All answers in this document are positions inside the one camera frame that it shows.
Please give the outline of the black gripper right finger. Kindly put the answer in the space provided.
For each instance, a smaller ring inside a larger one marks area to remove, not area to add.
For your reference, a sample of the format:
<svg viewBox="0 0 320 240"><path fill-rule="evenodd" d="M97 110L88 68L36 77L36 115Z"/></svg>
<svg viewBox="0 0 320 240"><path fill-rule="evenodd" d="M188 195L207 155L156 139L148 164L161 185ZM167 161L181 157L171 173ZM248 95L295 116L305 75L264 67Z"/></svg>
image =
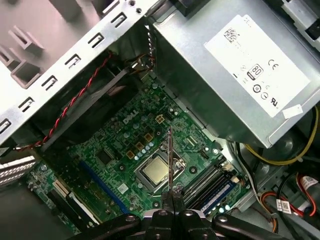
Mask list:
<svg viewBox="0 0 320 240"><path fill-rule="evenodd" d="M283 240L284 237L228 214L218 214L211 222L202 212L185 207L183 195L172 192L172 206L178 240Z"/></svg>

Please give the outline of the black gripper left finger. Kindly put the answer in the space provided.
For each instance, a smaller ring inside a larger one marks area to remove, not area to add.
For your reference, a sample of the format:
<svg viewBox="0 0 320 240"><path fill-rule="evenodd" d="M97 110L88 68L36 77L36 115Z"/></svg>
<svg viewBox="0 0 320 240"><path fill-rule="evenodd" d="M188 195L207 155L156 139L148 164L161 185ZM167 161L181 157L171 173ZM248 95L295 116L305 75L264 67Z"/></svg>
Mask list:
<svg viewBox="0 0 320 240"><path fill-rule="evenodd" d="M162 208L148 210L143 218L126 213L72 236L71 240L170 240L173 227L173 191L161 196Z"/></svg>

